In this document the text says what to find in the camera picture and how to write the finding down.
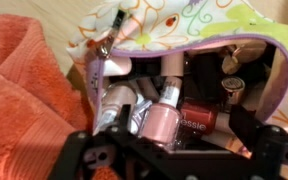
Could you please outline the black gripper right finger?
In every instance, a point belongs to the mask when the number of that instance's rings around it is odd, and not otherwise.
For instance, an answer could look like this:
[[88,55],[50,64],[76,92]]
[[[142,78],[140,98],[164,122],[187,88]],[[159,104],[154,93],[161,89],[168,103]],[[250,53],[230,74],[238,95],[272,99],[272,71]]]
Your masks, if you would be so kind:
[[250,179],[284,180],[281,166],[288,166],[288,132],[277,125],[265,124],[241,105],[233,105],[229,127],[252,153],[255,172]]

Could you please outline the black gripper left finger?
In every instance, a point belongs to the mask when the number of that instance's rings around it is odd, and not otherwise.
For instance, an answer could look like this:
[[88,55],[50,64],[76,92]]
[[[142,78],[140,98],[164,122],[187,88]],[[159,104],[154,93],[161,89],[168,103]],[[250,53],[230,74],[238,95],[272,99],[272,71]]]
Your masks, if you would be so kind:
[[95,136],[69,134],[47,180],[91,180],[101,167],[111,168],[119,180],[171,180],[166,152],[128,131],[130,109],[123,105],[118,119]]

